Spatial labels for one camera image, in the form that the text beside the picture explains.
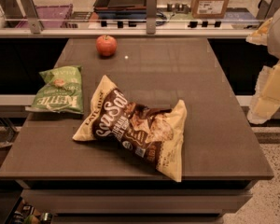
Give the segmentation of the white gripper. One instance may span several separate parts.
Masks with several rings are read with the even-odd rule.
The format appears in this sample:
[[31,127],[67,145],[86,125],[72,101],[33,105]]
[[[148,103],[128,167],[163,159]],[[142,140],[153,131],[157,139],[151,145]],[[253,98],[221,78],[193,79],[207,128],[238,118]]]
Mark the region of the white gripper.
[[267,46],[269,53],[279,61],[274,67],[264,66],[259,73],[247,113],[247,119],[252,124],[263,124],[280,107],[280,8],[273,15]]

